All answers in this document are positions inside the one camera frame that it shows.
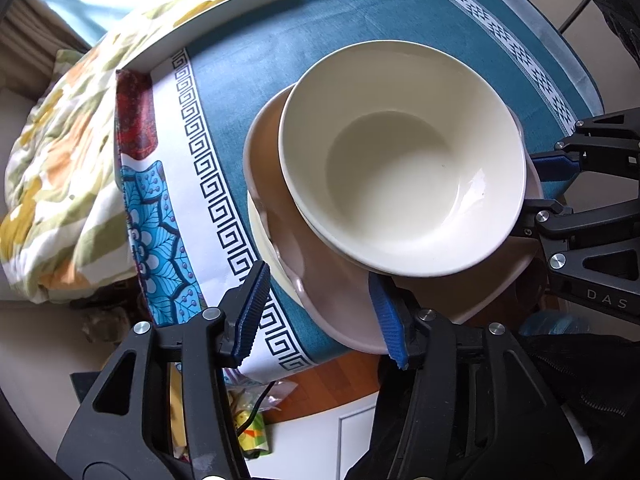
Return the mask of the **plain white plate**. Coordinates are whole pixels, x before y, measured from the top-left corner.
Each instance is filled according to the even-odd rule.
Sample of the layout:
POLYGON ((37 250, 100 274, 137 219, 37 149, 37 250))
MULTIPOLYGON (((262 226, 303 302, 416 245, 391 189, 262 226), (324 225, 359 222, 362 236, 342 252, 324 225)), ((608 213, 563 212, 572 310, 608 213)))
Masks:
POLYGON ((270 265, 271 276, 288 295, 288 298, 291 298, 301 309, 305 310, 305 303, 300 296, 304 291, 300 278, 294 275, 288 266, 283 264, 280 258, 280 252, 274 247, 267 230, 262 225, 262 217, 254 204, 252 196, 250 196, 250 193, 246 193, 246 195, 250 232, 252 233, 259 255, 262 257, 262 260, 265 260, 265 262, 270 265))

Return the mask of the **cream ceramic bowl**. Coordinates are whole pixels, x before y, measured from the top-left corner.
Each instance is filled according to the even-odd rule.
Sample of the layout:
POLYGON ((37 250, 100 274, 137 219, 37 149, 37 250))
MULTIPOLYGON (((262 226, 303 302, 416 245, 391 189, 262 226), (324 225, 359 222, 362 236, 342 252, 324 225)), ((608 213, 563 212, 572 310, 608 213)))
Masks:
POLYGON ((469 269, 506 240, 527 162, 518 130, 449 142, 398 115, 373 124, 282 128, 288 192, 328 246, 381 273, 434 278, 469 269))

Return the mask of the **brown curtain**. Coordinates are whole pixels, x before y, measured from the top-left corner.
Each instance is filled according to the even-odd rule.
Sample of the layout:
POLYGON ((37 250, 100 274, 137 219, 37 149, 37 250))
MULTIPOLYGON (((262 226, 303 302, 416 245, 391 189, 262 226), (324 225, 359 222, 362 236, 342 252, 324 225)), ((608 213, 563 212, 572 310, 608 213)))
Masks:
POLYGON ((13 0, 1 19, 1 87, 37 101, 58 51, 90 47, 42 0, 13 0))

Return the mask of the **floral duvet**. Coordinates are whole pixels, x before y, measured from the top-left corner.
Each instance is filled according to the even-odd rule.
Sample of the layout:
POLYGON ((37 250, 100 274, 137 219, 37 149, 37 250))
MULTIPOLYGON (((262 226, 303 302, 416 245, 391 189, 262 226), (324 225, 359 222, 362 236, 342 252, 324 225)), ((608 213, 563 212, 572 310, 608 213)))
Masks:
POLYGON ((2 148, 1 297, 68 301, 132 278, 114 177, 116 73, 224 0, 143 0, 86 54, 58 51, 49 89, 2 148))

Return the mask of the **black metal rod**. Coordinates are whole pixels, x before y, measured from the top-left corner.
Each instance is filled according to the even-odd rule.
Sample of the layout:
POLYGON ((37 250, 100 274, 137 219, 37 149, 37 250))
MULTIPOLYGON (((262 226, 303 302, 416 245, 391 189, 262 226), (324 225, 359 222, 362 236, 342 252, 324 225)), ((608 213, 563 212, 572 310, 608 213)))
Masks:
POLYGON ((564 20, 564 22, 558 28, 558 32, 560 35, 565 34, 567 29, 569 29, 570 26, 574 24, 574 21, 576 21, 580 17, 580 14, 582 14, 582 12, 585 11, 585 8, 589 6, 590 2, 591 0, 582 0, 580 3, 578 3, 578 6, 576 6, 576 8, 572 12, 570 12, 570 15, 564 20))

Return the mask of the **blue patterned tablecloth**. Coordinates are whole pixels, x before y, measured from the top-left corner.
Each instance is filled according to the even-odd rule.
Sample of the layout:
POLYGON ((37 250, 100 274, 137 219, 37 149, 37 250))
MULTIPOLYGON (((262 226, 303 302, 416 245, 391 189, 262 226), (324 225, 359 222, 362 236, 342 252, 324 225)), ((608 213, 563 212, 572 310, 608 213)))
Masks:
POLYGON ((259 258, 243 148, 262 107, 327 54, 398 39, 482 75, 520 120, 531 152, 599 115, 596 84, 528 0, 279 0, 206 32, 149 73, 118 75, 119 186, 155 325, 188 322, 259 258))

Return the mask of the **white ceramic bowl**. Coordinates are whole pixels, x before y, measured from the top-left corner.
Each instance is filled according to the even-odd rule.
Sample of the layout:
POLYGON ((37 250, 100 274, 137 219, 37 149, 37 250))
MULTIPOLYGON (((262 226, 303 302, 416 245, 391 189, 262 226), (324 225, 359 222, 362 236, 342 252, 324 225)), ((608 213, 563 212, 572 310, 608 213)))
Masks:
POLYGON ((482 262, 525 197, 509 107, 472 68, 415 42, 360 42, 311 66, 285 101, 278 154, 318 237, 390 275, 434 278, 482 262))

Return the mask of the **colourful snack packet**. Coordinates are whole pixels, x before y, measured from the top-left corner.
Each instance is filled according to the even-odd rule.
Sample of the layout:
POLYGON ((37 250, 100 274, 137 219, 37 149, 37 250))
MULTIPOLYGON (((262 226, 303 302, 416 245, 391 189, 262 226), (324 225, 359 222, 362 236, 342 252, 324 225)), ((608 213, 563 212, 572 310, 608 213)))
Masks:
MULTIPOLYGON (((241 452, 251 460, 270 453, 264 413, 277 410, 296 389, 295 382, 276 380, 268 385, 234 384, 231 374, 224 372, 232 422, 241 452)), ((189 460, 186 422, 182 402, 182 375, 179 364, 169 365, 169 411, 172 452, 183 462, 189 460)))

